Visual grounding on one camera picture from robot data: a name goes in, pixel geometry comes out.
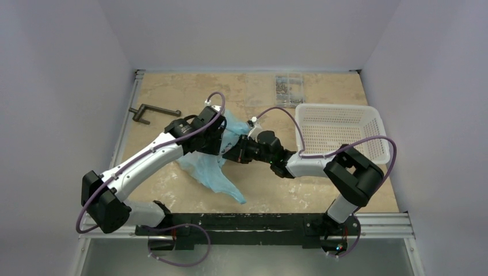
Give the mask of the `light blue plastic bag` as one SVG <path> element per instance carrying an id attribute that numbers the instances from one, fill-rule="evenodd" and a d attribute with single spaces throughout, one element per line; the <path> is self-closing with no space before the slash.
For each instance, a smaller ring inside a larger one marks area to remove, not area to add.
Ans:
<path id="1" fill-rule="evenodd" d="M 245 204 L 245 197 L 224 175 L 222 167 L 226 162 L 223 154 L 237 144 L 240 136 L 248 134 L 250 127 L 244 121 L 236 118 L 229 110 L 225 111 L 224 116 L 227 125 L 223 132 L 218 155 L 194 152 L 177 159 L 176 162 L 180 169 L 188 173 L 198 183 L 215 193 L 224 193 L 231 196 L 239 204 Z"/>

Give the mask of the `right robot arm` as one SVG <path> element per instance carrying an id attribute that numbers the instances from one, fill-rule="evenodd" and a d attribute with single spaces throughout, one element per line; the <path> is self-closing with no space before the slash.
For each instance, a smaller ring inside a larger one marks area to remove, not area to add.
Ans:
<path id="1" fill-rule="evenodd" d="M 324 229 L 331 234 L 345 228 L 346 220 L 365 207 L 384 182 L 385 174 L 374 162 L 355 148 L 344 144 L 327 158 L 300 156 L 284 148 L 273 131 L 263 131 L 257 138 L 239 137 L 224 159 L 248 164 L 260 161 L 280 178 L 324 177 L 339 191 L 323 218 Z"/>

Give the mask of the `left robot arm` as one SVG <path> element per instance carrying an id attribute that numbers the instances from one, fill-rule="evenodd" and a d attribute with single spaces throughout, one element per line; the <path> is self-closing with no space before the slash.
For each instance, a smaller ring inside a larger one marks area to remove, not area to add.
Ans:
<path id="1" fill-rule="evenodd" d="M 223 106 L 206 106 L 196 116 L 172 121 L 155 140 L 114 168 L 82 179 L 82 213 L 103 233 L 125 225 L 150 227 L 157 235 L 171 230 L 169 210 L 162 203 L 129 201 L 129 195 L 167 164 L 195 151 L 216 155 L 223 133 Z"/>

